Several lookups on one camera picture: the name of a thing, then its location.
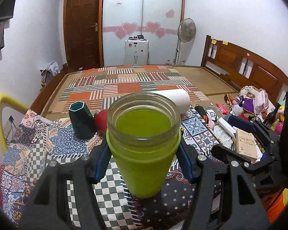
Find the wooden bed headboard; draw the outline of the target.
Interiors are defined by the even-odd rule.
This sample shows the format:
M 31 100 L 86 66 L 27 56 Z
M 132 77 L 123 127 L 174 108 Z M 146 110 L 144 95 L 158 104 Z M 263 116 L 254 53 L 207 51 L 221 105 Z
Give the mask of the wooden bed headboard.
M 264 89 L 273 104 L 285 99 L 288 76 L 275 64 L 238 45 L 206 36 L 201 67 L 237 91 L 250 85 Z

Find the green glass-rim cup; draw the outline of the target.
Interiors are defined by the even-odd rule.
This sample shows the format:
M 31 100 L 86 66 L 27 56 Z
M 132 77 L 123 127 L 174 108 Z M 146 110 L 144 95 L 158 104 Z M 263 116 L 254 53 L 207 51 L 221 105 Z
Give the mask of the green glass-rim cup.
M 109 107 L 107 144 L 133 196 L 160 191 L 181 141 L 180 124 L 176 104 L 152 92 L 128 94 Z

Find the patchwork patterned cloth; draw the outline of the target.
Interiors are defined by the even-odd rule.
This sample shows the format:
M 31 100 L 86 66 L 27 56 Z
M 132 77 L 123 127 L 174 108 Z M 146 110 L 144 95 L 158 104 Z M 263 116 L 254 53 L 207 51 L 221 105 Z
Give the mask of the patchwork patterned cloth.
M 103 138 L 97 132 L 90 139 L 78 139 L 69 118 L 51 122 L 27 111 L 0 167 L 0 206 L 7 217 L 15 225 L 20 223 L 27 201 L 50 162 L 75 162 L 100 145 Z M 178 229 L 190 211 L 195 186 L 174 159 L 159 193 L 137 199 L 111 159 L 104 178 L 93 190 L 108 229 Z

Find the red cylindrical cup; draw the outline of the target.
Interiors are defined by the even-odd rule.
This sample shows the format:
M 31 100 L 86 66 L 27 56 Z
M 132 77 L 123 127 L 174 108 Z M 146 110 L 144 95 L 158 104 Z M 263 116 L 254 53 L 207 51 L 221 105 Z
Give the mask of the red cylindrical cup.
M 108 110 L 97 110 L 94 114 L 94 124 L 104 135 L 107 131 L 107 114 Z

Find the white small cabinet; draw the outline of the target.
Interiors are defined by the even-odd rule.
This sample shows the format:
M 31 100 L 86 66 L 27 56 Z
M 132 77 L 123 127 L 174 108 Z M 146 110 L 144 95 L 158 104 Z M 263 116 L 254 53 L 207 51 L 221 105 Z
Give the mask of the white small cabinet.
M 129 37 L 125 41 L 124 65 L 141 66 L 149 61 L 149 41 L 143 35 Z

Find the plush toy pile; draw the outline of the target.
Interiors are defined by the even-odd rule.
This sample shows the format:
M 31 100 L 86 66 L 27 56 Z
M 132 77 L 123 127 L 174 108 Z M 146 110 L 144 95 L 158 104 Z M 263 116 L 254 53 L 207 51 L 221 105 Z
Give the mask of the plush toy pile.
M 285 121 L 284 100 L 273 105 L 268 99 L 268 93 L 264 89 L 257 89 L 254 86 L 244 86 L 236 97 L 226 94 L 224 100 L 231 107 L 229 111 L 233 115 L 246 121 L 252 118 L 261 120 L 272 131 L 281 134 Z

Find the dark green faceted cup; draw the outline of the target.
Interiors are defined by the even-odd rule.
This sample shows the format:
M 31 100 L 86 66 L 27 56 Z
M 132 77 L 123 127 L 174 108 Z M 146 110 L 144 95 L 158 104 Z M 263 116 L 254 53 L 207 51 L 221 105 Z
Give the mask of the dark green faceted cup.
M 69 107 L 69 117 L 75 135 L 79 139 L 89 139 L 97 132 L 94 117 L 85 102 L 76 101 L 72 103 Z

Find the brown wooden door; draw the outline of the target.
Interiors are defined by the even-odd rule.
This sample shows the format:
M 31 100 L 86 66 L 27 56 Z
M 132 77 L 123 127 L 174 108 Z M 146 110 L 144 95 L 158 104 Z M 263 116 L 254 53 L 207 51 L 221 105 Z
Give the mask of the brown wooden door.
M 64 0 L 63 33 L 70 69 L 100 67 L 99 0 Z

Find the white thermos bottle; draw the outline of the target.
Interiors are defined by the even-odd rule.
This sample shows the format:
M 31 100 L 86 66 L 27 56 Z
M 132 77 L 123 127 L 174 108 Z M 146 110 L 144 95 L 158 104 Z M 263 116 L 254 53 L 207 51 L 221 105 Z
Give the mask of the white thermos bottle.
M 183 89 L 158 90 L 153 91 L 152 93 L 162 95 L 173 101 L 178 107 L 181 115 L 186 114 L 191 105 L 190 96 L 188 92 Z

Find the striped patchwork bed mat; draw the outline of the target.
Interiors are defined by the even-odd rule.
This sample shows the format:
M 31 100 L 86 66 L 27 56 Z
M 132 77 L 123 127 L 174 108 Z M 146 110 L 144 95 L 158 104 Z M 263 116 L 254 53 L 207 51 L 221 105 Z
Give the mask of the striped patchwork bed mat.
M 84 101 L 89 110 L 107 109 L 118 98 L 134 92 L 152 92 L 182 89 L 191 102 L 208 101 L 207 96 L 177 69 L 166 65 L 139 67 L 102 67 L 71 74 L 63 82 L 61 94 L 57 94 L 51 113 L 66 114 L 69 106 Z

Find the standing electric fan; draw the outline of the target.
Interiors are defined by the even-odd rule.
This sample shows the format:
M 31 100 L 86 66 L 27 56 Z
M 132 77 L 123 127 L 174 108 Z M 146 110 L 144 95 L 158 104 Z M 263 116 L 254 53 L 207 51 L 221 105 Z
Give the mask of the standing electric fan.
M 181 44 L 192 41 L 196 36 L 196 32 L 196 24 L 191 18 L 183 19 L 183 21 L 179 24 L 177 30 L 178 41 L 173 60 L 174 65 L 178 65 L 179 63 Z

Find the tan book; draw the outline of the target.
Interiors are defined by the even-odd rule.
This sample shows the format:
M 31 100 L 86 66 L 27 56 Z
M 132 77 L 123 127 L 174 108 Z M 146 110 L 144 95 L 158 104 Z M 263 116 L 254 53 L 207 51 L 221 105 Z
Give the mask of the tan book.
M 257 160 L 257 148 L 253 134 L 241 129 L 236 130 L 236 152 L 250 159 L 251 162 Z

